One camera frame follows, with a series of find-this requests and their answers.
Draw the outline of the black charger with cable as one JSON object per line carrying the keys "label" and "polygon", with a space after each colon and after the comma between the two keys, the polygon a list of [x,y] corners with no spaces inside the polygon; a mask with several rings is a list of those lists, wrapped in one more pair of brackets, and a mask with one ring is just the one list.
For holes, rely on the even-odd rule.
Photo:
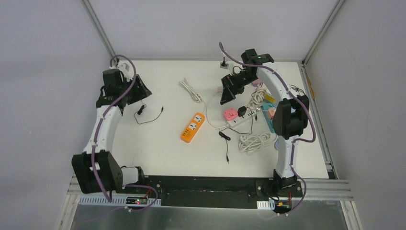
{"label": "black charger with cable", "polygon": [[161,108],[161,110],[160,110],[160,113],[157,115],[156,118],[154,118],[154,119],[152,119],[152,120],[149,120],[149,121],[139,122],[138,119],[137,119],[137,117],[136,117],[136,115],[141,115],[142,112],[144,111],[144,109],[146,109],[146,107],[147,107],[146,105],[142,105],[142,106],[140,107],[140,109],[139,109],[137,112],[134,113],[134,119],[135,119],[135,121],[136,121],[136,123],[137,123],[138,125],[143,125],[143,124],[147,124],[147,123],[151,123],[151,122],[156,121],[156,120],[161,116],[161,114],[162,114],[163,111],[164,111],[164,106],[163,106],[163,107]]}

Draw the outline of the orange power strip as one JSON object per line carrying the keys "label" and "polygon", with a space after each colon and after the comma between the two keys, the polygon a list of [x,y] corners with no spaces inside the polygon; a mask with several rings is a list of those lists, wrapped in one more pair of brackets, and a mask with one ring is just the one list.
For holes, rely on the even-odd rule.
{"label": "orange power strip", "polygon": [[196,113],[180,135],[180,139],[186,143],[190,143],[202,124],[205,121],[205,116],[202,113]]}

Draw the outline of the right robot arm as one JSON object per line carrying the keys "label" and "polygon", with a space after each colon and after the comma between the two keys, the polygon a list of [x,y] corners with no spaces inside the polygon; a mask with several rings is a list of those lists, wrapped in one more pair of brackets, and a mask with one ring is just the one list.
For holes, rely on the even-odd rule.
{"label": "right robot arm", "polygon": [[220,104],[226,104],[242,94],[246,85],[259,79],[270,91],[277,103],[272,126],[278,137],[279,150],[276,168],[269,187],[262,191],[271,196],[284,196],[297,183],[299,176],[295,169],[296,146],[303,141],[301,135],[308,125],[314,129],[309,115],[309,98],[307,95],[294,95],[281,75],[271,67],[274,59],[269,54],[257,54],[255,49],[245,50],[239,62],[244,68],[233,75],[221,79],[222,96]]}

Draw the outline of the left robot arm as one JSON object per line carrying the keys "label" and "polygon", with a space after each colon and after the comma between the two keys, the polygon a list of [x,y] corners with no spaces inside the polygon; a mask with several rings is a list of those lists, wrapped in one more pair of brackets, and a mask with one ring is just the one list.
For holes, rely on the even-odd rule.
{"label": "left robot arm", "polygon": [[96,101],[96,123],[90,140],[71,164],[84,194],[120,191],[127,185],[135,194],[145,190],[145,175],[140,166],[119,166],[113,157],[113,141],[124,108],[152,93],[136,74],[131,80],[119,69],[102,73],[104,85]]}

